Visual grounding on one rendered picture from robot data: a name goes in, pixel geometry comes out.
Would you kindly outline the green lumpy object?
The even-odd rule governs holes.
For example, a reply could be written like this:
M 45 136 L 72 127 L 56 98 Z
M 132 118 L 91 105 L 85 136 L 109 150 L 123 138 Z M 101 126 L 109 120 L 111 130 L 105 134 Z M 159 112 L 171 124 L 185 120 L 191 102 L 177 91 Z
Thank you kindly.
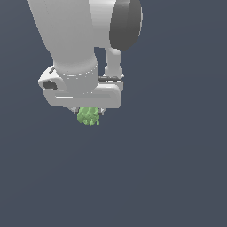
M 77 114 L 77 121 L 84 125 L 99 125 L 99 112 L 97 107 L 81 107 Z

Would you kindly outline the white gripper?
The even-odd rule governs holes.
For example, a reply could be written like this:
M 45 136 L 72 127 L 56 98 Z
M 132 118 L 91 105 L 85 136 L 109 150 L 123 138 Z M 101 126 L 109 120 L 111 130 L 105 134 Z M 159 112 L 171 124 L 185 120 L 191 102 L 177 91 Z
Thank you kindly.
M 73 95 L 67 91 L 55 68 L 50 66 L 40 76 L 38 84 L 50 105 L 68 107 L 74 114 L 78 114 L 79 107 L 99 107 L 99 115 L 104 115 L 107 108 L 121 106 L 123 81 L 117 77 L 99 76 L 98 86 L 94 90 Z

